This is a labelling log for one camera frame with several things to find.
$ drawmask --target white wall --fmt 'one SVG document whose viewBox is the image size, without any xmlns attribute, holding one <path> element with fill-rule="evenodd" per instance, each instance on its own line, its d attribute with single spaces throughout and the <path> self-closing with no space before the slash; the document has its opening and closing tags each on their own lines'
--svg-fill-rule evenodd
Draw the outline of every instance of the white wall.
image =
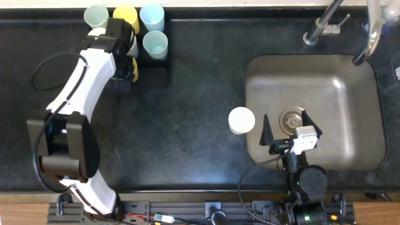
<svg viewBox="0 0 400 225">
<path fill-rule="evenodd" d="M 86 8 L 93 4 L 116 7 L 132 4 L 141 7 L 158 3 L 165 7 L 223 6 L 327 6 L 332 0 L 0 0 L 0 8 Z M 393 0 L 381 0 L 387 5 Z M 342 6 L 365 6 L 366 0 L 344 0 Z"/>
</svg>

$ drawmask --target faucet handle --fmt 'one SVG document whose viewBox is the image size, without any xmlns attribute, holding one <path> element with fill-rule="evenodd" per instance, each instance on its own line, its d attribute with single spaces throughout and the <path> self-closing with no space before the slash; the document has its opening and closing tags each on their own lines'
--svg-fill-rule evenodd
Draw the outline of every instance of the faucet handle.
<svg viewBox="0 0 400 225">
<path fill-rule="evenodd" d="M 338 24 L 338 25 L 327 25 L 322 32 L 321 35 L 338 35 L 340 34 L 340 27 L 350 18 L 350 14 L 347 14 L 347 16 Z"/>
</svg>

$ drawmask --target yellow cup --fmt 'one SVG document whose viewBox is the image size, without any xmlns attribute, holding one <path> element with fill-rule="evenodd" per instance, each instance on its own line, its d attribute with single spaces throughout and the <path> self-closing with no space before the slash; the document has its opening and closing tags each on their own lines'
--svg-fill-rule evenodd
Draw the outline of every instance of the yellow cup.
<svg viewBox="0 0 400 225">
<path fill-rule="evenodd" d="M 114 18 L 125 19 L 135 29 L 135 34 L 139 34 L 138 12 L 133 6 L 119 6 L 112 14 Z"/>
<path fill-rule="evenodd" d="M 139 73 L 138 73 L 138 65 L 136 64 L 136 60 L 133 59 L 133 74 L 135 74 L 135 78 L 133 78 L 132 83 L 138 80 L 139 78 Z"/>
</svg>

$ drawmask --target cup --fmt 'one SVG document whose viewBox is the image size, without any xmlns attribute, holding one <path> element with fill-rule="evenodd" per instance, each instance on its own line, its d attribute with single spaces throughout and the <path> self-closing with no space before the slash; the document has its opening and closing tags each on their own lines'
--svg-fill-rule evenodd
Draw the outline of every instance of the cup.
<svg viewBox="0 0 400 225">
<path fill-rule="evenodd" d="M 108 10 L 102 5 L 93 5 L 85 10 L 83 18 L 93 29 L 106 28 L 108 22 Z"/>
<path fill-rule="evenodd" d="M 158 4 L 145 5 L 140 18 L 148 31 L 164 31 L 164 9 Z"/>
<path fill-rule="evenodd" d="M 256 118 L 253 112 L 246 107 L 236 107 L 228 117 L 229 128 L 234 134 L 245 134 L 254 127 Z"/>
<path fill-rule="evenodd" d="M 100 35 L 105 34 L 105 33 L 106 33 L 106 29 L 105 28 L 97 27 L 97 28 L 94 28 L 93 30 L 91 30 L 89 32 L 89 34 L 87 34 L 87 35 L 100 36 Z"/>
<path fill-rule="evenodd" d="M 138 65 L 136 64 L 135 59 L 133 59 L 133 74 L 135 74 L 135 78 L 133 78 L 132 83 L 135 83 L 139 78 Z"/>
<path fill-rule="evenodd" d="M 138 42 L 136 41 L 136 36 L 133 36 L 133 44 L 131 49 L 127 52 L 128 55 L 133 56 L 134 59 L 139 56 Z"/>
<path fill-rule="evenodd" d="M 119 6 L 112 14 L 114 18 L 125 19 L 135 29 L 135 34 L 139 34 L 138 12 L 133 6 Z"/>
<path fill-rule="evenodd" d="M 153 59 L 166 59 L 168 38 L 161 31 L 150 31 L 143 38 L 143 47 Z"/>
</svg>

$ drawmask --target sink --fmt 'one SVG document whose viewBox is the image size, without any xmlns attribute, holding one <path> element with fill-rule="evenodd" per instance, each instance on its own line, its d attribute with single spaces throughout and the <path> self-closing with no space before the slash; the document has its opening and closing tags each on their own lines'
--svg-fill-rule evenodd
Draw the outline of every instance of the sink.
<svg viewBox="0 0 400 225">
<path fill-rule="evenodd" d="M 247 150 L 256 163 L 275 158 L 259 145 L 263 116 L 274 139 L 302 125 L 301 110 L 321 128 L 309 164 L 325 169 L 375 169 L 386 155 L 386 141 L 374 69 L 354 66 L 352 56 L 260 56 L 246 71 L 246 107 L 256 117 Z"/>
</svg>

